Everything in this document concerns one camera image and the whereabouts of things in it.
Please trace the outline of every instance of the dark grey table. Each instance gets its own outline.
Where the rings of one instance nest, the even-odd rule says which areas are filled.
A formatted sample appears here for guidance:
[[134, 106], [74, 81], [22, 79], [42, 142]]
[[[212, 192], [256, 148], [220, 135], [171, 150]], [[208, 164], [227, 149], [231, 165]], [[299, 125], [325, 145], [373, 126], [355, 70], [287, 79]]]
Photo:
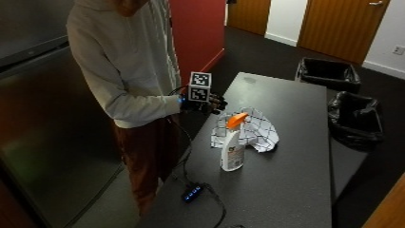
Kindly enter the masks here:
[[[192, 142], [188, 171], [192, 181], [212, 185], [226, 204], [228, 213], [219, 227], [332, 227], [325, 87], [240, 73], [224, 97], [228, 112], [247, 106], [264, 112], [280, 142], [266, 153], [248, 146], [243, 168], [224, 172], [220, 149], [211, 148], [218, 116], [204, 123]], [[176, 173], [182, 177], [182, 168]], [[180, 180], [166, 182], [139, 228], [215, 227], [222, 206], [210, 191], [186, 204], [184, 190]]]

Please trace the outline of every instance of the white wall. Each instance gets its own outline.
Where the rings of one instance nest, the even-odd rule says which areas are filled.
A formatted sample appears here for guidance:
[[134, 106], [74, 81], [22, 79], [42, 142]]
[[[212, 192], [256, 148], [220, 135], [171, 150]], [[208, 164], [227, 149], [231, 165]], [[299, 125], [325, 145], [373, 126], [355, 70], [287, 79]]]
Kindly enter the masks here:
[[405, 54], [393, 54], [396, 45], [405, 47], [405, 1], [392, 0], [369, 48], [364, 67], [405, 79]]
[[296, 46], [308, 0], [272, 0], [266, 38]]
[[[308, 0], [272, 0], [266, 38], [296, 46]], [[405, 79], [405, 55], [393, 54], [405, 46], [405, 1], [392, 0], [380, 25], [364, 67]]]

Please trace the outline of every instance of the black glove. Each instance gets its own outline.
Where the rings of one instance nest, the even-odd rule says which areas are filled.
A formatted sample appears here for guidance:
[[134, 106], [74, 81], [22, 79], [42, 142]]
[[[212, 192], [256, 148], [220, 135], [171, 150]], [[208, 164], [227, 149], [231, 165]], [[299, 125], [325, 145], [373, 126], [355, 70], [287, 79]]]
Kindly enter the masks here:
[[223, 96], [219, 96], [216, 93], [211, 94], [210, 102], [196, 102], [190, 101], [190, 94], [180, 94], [182, 99], [182, 110], [184, 111], [200, 111], [204, 115], [211, 113], [219, 114], [219, 110], [224, 110], [228, 103]]

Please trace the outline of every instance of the black storage bin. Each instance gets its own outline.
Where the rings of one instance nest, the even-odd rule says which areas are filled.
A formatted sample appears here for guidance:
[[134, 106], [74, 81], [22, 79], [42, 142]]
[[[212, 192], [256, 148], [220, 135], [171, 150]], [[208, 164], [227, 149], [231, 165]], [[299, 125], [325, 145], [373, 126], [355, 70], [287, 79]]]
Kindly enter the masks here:
[[299, 65], [296, 78], [307, 83], [351, 93], [357, 93], [361, 87], [361, 80], [353, 65], [335, 61], [304, 58]]
[[332, 137], [348, 147], [371, 151], [384, 141], [379, 101], [349, 92], [339, 92], [328, 104]]

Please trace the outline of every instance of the skirting board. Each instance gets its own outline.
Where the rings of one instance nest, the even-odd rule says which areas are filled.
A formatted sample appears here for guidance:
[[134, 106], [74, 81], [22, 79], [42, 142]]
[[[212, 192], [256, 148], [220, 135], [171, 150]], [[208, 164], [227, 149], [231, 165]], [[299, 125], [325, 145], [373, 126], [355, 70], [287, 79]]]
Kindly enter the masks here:
[[396, 78], [400, 78], [400, 79], [405, 80], [405, 71], [404, 70], [379, 65], [379, 64], [376, 64], [373, 62], [369, 62], [369, 61], [364, 62], [363, 67], [368, 68], [368, 69], [372, 69], [372, 70], [376, 70], [381, 73], [385, 73], [388, 75], [392, 75]]
[[274, 40], [274, 41], [278, 41], [283, 44], [287, 44], [290, 46], [295, 46], [296, 47], [296, 43], [298, 41], [296, 40], [292, 40], [287, 37], [283, 37], [283, 36], [279, 36], [279, 35], [275, 35], [275, 34], [271, 34], [271, 33], [266, 33], [266, 38], [270, 39], [270, 40]]

